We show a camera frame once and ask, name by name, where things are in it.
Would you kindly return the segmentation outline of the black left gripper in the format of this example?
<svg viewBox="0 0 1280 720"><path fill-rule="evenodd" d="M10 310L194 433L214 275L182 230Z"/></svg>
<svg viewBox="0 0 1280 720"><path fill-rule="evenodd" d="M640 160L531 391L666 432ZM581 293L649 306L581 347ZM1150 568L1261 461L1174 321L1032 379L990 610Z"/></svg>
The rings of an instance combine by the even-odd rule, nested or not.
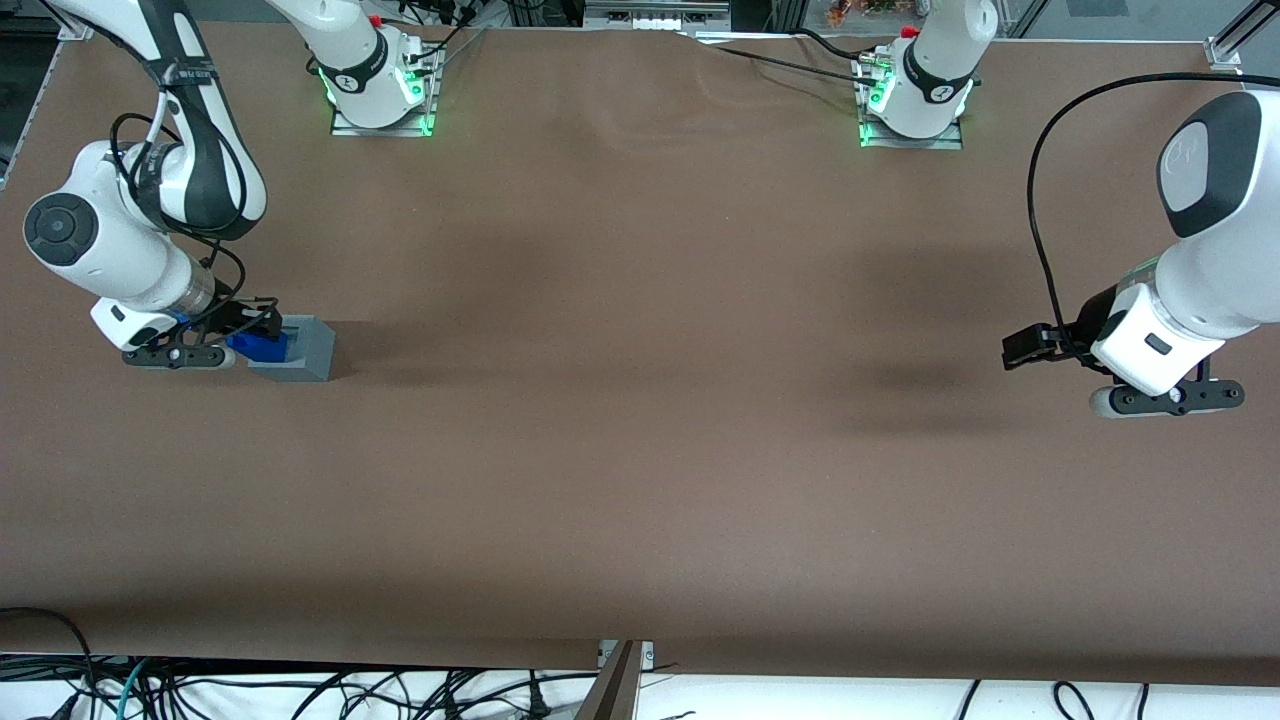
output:
<svg viewBox="0 0 1280 720"><path fill-rule="evenodd" d="M1076 320L1029 325L1004 338L1004 370L1074 360L1091 370L1128 370L1126 336L1140 293L1111 284L1084 302Z"/></svg>

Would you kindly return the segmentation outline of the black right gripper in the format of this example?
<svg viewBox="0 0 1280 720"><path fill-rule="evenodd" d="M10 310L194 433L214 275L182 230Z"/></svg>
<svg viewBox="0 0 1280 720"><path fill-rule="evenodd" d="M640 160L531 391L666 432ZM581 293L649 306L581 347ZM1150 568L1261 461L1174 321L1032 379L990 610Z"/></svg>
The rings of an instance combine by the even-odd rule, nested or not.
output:
<svg viewBox="0 0 1280 720"><path fill-rule="evenodd" d="M278 301L241 304L230 292L215 296L202 310L202 337L257 334L266 340L279 340L283 320Z"/></svg>

